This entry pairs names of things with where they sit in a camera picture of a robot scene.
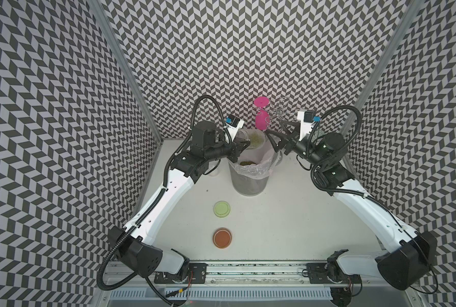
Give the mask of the grey mesh trash bin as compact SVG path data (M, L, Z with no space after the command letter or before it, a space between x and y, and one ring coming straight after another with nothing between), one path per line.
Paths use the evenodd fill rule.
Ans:
M261 180L250 179L246 176L238 175L230 166L229 171L234 189L243 196L257 196L261 194L265 190L269 179L269 177Z

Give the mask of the glass jar with beans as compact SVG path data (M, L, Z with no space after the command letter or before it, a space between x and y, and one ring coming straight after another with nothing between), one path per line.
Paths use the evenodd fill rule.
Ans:
M250 144L247 147L247 150L255 150L261 148L266 141L266 136L263 131L259 129L240 129L237 132L237 138L244 139L249 141Z

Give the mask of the green jar lid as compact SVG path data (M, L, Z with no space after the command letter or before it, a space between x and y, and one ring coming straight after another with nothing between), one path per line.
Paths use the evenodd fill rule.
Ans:
M219 202L216 202L216 204L214 205L213 212L216 217L219 217L219 218L228 217L229 214L231 213L231 206L226 201L219 201Z

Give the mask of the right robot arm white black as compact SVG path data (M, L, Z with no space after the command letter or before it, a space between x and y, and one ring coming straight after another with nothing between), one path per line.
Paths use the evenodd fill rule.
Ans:
M293 152L311 164L311 180L320 191L335 197L374 233L385 250L377 254L354 255L346 249L332 254L326 265L334 283L344 276L365 275L382 278L397 290L406 290L433 272L437 239L431 232L420 233L395 216L340 162L348 149L342 134L328 133L314 139L301 136L298 129L286 134L265 133L276 151Z

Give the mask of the brown jar lid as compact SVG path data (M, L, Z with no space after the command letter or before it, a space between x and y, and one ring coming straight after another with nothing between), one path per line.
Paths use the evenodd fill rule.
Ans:
M232 233L226 228L219 228L213 234L213 244L219 248L227 248L232 241Z

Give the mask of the glass jar of mung beans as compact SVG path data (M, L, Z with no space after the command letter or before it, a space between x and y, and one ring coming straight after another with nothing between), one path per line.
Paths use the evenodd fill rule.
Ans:
M208 169L205 173L207 176L216 177L220 172L220 162L211 161L208 165Z

